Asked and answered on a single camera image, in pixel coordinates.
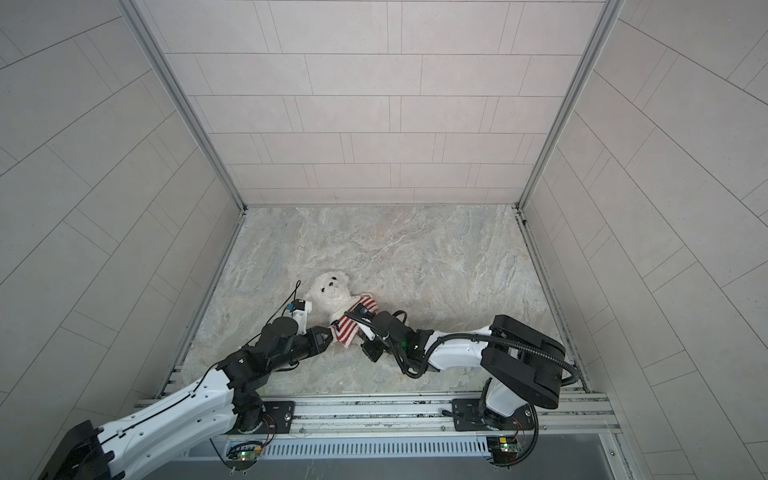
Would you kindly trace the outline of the white plush teddy bear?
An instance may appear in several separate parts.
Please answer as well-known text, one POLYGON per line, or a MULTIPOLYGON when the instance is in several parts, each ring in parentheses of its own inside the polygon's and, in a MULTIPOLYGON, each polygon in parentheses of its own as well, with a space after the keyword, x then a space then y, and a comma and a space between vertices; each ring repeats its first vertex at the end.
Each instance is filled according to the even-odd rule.
POLYGON ((349 282, 349 277, 341 271, 326 272, 318 275, 309 288, 307 298, 317 312, 328 315, 330 327, 332 315, 362 295, 351 293, 349 282))

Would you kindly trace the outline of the red white striped shirt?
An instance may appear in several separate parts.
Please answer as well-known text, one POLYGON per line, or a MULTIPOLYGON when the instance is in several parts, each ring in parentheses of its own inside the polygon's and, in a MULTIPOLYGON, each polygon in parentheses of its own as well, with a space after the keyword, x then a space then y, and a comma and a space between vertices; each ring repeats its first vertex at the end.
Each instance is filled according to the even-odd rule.
POLYGON ((375 315, 379 312, 375 299, 370 294, 362 294, 354 298, 349 306, 338 310, 332 315, 331 329, 334 338, 345 348, 348 348, 353 343, 370 340, 363 334, 360 326, 346 315, 346 312, 358 303, 362 303, 375 315))

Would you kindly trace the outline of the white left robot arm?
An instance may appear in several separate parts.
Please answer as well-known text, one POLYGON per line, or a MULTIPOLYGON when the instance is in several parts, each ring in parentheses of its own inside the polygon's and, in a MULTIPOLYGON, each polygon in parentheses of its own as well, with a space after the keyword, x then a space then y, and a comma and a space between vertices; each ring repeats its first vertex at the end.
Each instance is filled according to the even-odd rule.
POLYGON ((198 443, 230 430, 277 429, 259 395, 270 375, 319 355, 334 340, 328 327, 301 333, 280 317, 252 346, 215 363, 182 390, 121 419, 71 428, 43 468, 43 479, 142 479, 198 443))

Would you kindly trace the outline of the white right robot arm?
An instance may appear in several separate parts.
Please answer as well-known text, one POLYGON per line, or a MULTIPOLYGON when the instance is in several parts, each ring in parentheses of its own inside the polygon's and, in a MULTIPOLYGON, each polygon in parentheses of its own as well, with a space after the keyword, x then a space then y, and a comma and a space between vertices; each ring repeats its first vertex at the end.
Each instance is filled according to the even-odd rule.
POLYGON ((581 380, 560 342, 510 316, 497 315, 488 327, 460 333, 414 330, 405 317, 403 311, 354 314, 365 336, 363 351, 372 362, 390 354, 412 379, 451 368, 486 371, 490 378, 478 405, 467 413, 460 407, 446 413, 471 428, 533 430, 535 409, 556 409, 561 388, 581 380))

